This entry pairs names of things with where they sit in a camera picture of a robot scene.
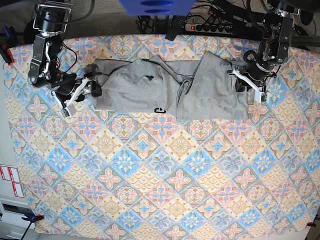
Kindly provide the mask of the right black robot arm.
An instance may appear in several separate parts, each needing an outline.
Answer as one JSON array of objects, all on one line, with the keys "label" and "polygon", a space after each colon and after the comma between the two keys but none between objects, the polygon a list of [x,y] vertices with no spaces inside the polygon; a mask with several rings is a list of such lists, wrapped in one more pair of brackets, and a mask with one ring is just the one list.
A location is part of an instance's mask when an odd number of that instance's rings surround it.
[{"label": "right black robot arm", "polygon": [[86,95],[102,95],[102,89],[92,73],[78,78],[75,73],[61,71],[58,54],[65,47],[61,35],[72,20],[73,4],[70,0],[44,0],[35,6],[33,29],[38,31],[33,42],[33,56],[28,80],[35,88],[46,87],[58,102],[64,117],[75,114],[75,102]]}]

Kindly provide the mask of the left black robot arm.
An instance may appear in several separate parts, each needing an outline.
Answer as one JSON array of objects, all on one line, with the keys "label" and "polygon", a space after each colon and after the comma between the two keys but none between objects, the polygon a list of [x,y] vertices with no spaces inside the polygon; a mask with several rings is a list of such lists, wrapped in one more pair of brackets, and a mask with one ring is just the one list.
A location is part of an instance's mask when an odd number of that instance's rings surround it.
[{"label": "left black robot arm", "polygon": [[262,33],[258,51],[246,51],[243,55],[245,64],[236,63],[230,74],[236,77],[236,92],[245,93],[252,89],[257,101],[265,102],[270,98],[266,82],[278,73],[273,71],[274,67],[281,67],[288,60],[295,15],[300,13],[300,8],[288,0],[262,0],[260,3],[265,10],[261,24],[252,11],[251,2],[246,1],[252,26]]}]

